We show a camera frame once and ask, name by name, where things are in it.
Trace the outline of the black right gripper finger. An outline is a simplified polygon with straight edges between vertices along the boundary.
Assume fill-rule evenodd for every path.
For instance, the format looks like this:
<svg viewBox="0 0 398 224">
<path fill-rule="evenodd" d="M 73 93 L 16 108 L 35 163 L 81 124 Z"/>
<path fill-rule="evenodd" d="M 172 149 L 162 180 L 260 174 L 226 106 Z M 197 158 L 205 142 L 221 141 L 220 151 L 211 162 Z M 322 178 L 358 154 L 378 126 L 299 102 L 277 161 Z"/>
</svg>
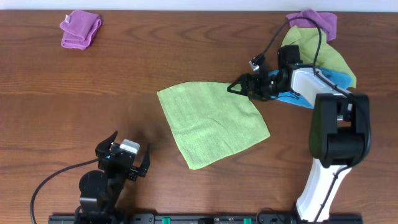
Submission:
<svg viewBox="0 0 398 224">
<path fill-rule="evenodd" d="M 235 81 L 227 87 L 227 92 L 237 95 L 248 96 L 247 88 L 242 85 L 242 81 Z"/>
<path fill-rule="evenodd" d="M 240 75 L 239 78 L 235 82 L 233 82 L 233 85 L 246 86 L 248 78 L 249 78 L 249 74 L 244 73 L 244 74 Z"/>
</svg>

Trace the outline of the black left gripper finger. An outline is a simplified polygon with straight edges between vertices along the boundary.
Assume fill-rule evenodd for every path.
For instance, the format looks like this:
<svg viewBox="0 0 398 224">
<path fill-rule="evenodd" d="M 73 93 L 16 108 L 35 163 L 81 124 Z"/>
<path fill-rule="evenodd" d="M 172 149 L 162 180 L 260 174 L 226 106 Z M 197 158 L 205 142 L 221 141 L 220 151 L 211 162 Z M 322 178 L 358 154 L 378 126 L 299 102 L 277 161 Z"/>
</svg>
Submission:
<svg viewBox="0 0 398 224">
<path fill-rule="evenodd" d="M 115 131 L 110 137 L 106 138 L 105 140 L 101 141 L 95 149 L 95 154 L 97 157 L 104 157 L 107 156 L 110 152 L 112 143 L 116 139 L 118 135 L 118 131 Z"/>
<path fill-rule="evenodd" d="M 150 144 L 147 144 L 145 148 L 139 150 L 139 160 L 141 162 L 139 166 L 139 177 L 145 177 L 150 167 Z"/>
</svg>

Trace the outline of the bright green cloth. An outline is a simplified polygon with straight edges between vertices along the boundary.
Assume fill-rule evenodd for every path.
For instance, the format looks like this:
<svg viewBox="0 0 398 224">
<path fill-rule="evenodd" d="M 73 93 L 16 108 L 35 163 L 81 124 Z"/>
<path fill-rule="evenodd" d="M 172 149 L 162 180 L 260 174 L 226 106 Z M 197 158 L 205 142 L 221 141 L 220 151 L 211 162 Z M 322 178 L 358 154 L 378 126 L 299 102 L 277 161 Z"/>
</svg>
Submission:
<svg viewBox="0 0 398 224">
<path fill-rule="evenodd" d="M 185 82 L 158 91 L 164 115 L 188 167 L 201 169 L 270 137 L 259 110 L 227 84 Z"/>
</svg>

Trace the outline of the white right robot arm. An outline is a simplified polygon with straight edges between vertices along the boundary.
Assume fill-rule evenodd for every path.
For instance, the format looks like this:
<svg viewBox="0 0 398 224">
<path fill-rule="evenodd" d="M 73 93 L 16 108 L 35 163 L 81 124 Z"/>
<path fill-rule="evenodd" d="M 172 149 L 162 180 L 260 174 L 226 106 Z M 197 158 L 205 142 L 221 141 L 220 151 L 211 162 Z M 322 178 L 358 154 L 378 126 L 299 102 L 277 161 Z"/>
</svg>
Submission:
<svg viewBox="0 0 398 224">
<path fill-rule="evenodd" d="M 369 98 L 340 88 L 314 64 L 303 63 L 298 45 L 281 47 L 277 56 L 277 74 L 270 75 L 265 56 L 259 54 L 249 63 L 254 73 L 242 74 L 227 91 L 259 101 L 293 92 L 313 106 L 309 134 L 312 168 L 293 213 L 280 222 L 362 223 L 360 215 L 332 215 L 329 209 L 343 178 L 369 153 Z"/>
</svg>

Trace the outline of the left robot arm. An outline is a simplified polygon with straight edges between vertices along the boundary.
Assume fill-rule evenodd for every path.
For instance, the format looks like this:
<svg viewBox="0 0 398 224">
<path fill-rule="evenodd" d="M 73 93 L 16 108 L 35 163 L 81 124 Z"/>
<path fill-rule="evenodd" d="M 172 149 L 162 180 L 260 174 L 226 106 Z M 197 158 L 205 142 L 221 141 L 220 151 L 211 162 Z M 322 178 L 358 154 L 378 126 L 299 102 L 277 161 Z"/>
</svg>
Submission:
<svg viewBox="0 0 398 224">
<path fill-rule="evenodd" d="M 150 147 L 144 150 L 142 162 L 134 165 L 140 145 L 130 140 L 115 143 L 117 132 L 95 148 L 98 169 L 80 179 L 80 206 L 75 210 L 74 223 L 129 223 L 130 217 L 116 208 L 126 181 L 144 178 L 150 167 Z"/>
</svg>

